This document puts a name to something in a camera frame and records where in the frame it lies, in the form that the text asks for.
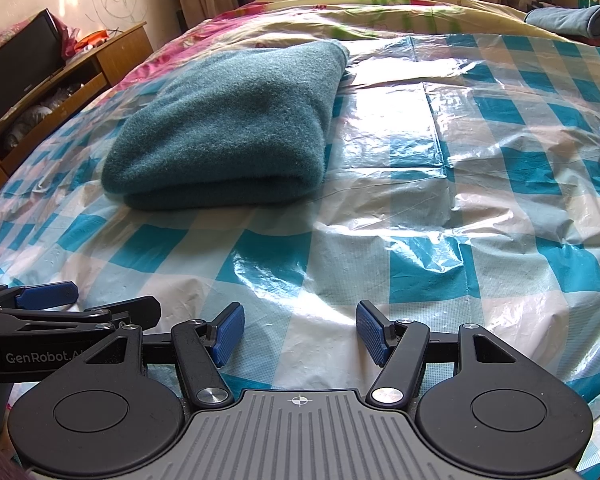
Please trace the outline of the teal fuzzy sweater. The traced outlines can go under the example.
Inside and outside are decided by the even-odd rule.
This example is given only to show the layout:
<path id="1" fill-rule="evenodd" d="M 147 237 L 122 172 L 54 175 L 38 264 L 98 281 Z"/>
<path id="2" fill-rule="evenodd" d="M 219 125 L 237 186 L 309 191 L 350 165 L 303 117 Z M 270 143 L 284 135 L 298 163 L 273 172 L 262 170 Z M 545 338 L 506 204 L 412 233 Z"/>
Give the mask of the teal fuzzy sweater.
<path id="1" fill-rule="evenodd" d="M 325 173 L 349 52 L 336 40 L 225 51 L 189 63 L 123 124 L 102 187 L 129 207 L 287 203 Z"/>

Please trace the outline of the blue checkered plastic sheet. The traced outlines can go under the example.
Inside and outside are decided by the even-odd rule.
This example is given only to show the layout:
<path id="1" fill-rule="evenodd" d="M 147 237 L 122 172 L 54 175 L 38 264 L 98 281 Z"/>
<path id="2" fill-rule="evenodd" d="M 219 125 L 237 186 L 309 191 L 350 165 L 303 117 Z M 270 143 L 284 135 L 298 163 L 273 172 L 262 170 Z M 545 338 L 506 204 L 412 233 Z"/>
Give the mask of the blue checkered plastic sheet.
<path id="1" fill-rule="evenodd" d="M 0 191 L 0 284 L 142 295 L 159 330 L 232 301 L 243 388 L 365 389 L 368 299 L 436 332 L 486 326 L 590 404 L 600 476 L 600 49 L 496 35 L 352 41 L 314 194 L 281 207 L 132 211 L 102 192 L 123 124 L 181 73 L 127 80 Z"/>

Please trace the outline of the wooden side cabinet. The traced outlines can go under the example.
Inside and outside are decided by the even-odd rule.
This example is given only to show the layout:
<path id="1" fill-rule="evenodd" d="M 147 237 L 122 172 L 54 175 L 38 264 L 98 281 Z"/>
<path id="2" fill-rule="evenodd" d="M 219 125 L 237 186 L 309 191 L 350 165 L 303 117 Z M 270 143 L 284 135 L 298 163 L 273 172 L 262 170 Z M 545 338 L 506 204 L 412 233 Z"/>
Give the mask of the wooden side cabinet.
<path id="1" fill-rule="evenodd" d="M 140 23 L 79 55 L 0 119 L 0 188 L 51 133 L 154 52 Z"/>

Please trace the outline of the black speaker box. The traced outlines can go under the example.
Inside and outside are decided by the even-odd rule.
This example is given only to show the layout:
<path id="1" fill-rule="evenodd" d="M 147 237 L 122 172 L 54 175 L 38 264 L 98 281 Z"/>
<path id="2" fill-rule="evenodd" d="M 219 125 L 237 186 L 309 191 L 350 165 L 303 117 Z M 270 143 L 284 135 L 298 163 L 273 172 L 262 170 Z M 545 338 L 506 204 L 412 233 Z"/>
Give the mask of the black speaker box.
<path id="1" fill-rule="evenodd" d="M 59 28 L 49 10 L 41 11 L 0 47 L 0 119 L 64 66 Z"/>

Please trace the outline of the floral colourful quilt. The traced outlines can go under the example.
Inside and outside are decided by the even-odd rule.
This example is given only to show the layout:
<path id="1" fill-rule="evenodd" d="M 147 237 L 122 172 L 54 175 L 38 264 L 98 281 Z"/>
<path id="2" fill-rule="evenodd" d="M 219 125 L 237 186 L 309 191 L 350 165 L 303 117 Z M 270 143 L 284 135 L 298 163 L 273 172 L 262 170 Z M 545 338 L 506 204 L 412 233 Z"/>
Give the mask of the floral colourful quilt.
<path id="1" fill-rule="evenodd" d="M 319 39 L 391 39 L 405 34 L 495 34 L 562 40 L 509 6 L 480 0 L 256 0 L 169 41 L 116 85 L 157 79 L 216 51 L 279 48 Z"/>

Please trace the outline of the blue grey pillow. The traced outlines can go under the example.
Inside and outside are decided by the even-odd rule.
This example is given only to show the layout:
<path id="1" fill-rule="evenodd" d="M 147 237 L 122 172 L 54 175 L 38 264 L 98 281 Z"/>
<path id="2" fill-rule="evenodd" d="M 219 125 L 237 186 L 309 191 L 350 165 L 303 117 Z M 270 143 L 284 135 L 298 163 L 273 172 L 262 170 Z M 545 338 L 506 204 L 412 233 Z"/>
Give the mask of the blue grey pillow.
<path id="1" fill-rule="evenodd" d="M 524 21 L 560 36 L 600 39 L 600 4 L 577 9 L 536 8 L 526 14 Z"/>

